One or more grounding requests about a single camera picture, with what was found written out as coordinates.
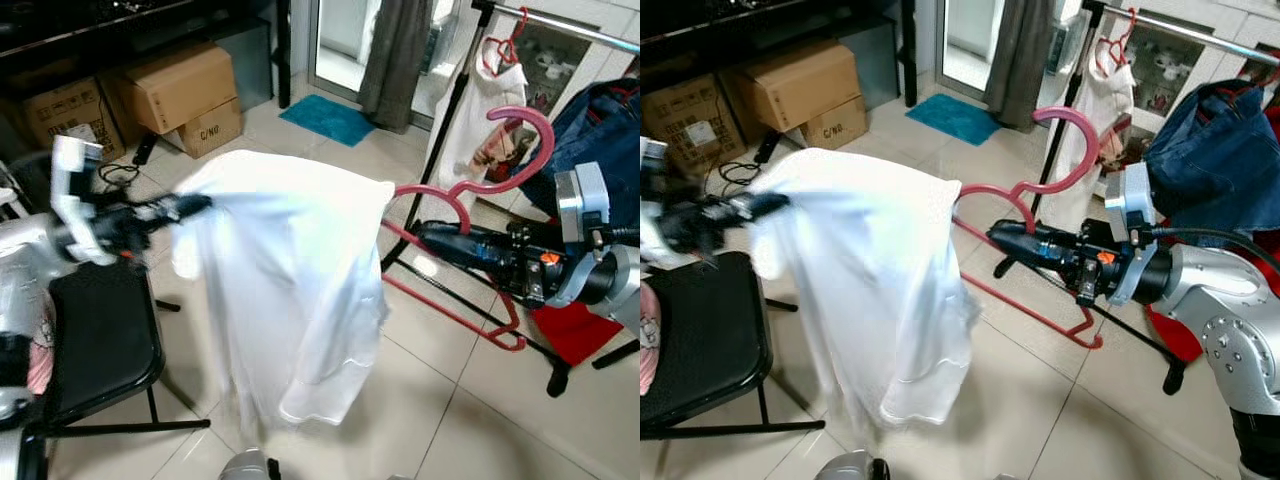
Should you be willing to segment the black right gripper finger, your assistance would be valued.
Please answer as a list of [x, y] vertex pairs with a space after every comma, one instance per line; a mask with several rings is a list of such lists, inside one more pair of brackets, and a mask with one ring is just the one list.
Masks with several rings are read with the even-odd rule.
[[428, 247], [474, 247], [475, 244], [506, 246], [506, 233], [480, 225], [471, 225], [462, 232], [454, 221], [419, 221], [415, 234]]
[[426, 251], [461, 268], [504, 268], [509, 251], [475, 239], [425, 241]]
[[1076, 234], [1055, 227], [1047, 227], [1037, 221], [1036, 230], [1029, 232], [1024, 221], [998, 220], [988, 229], [988, 239], [998, 247], [1032, 247], [1039, 243], [1066, 244], [1076, 243]]
[[1042, 239], [1000, 239], [998, 247], [1014, 261], [1033, 268], [1070, 266], [1076, 256], [1076, 251], [1070, 246]]

